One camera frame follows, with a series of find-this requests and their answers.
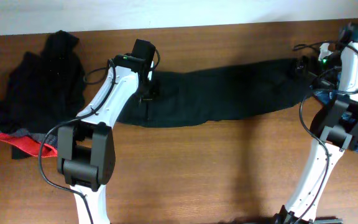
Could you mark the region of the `black trousers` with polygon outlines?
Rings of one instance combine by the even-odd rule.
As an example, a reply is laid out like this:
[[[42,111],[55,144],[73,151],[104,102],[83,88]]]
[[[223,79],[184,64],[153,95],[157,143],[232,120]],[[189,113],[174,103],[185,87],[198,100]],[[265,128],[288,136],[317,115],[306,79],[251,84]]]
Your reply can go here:
[[[118,121],[146,128],[196,126],[207,121],[241,120],[297,105],[312,79],[285,58],[188,73],[157,71],[153,95],[134,95]]]

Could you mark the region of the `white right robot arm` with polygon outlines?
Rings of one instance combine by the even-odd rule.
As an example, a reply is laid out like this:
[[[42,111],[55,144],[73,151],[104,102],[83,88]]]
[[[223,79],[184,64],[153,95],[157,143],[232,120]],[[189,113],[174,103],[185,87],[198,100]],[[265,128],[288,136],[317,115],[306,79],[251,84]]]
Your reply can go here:
[[[272,223],[342,223],[338,218],[317,218],[323,190],[345,150],[358,145],[358,24],[349,23],[337,41],[319,42],[318,62],[323,72],[333,70],[339,83],[314,93],[333,94],[334,98],[316,114],[305,131],[313,138],[311,151],[293,195],[276,213]]]

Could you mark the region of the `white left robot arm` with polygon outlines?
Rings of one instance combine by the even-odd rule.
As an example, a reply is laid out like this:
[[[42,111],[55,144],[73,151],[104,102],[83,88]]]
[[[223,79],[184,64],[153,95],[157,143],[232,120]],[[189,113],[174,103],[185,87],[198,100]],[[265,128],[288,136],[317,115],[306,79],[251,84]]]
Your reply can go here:
[[[106,185],[116,162],[112,129],[136,93],[147,94],[159,58],[156,47],[137,39],[130,53],[109,59],[104,83],[76,118],[57,129],[57,171],[76,200],[80,223],[109,223]]]

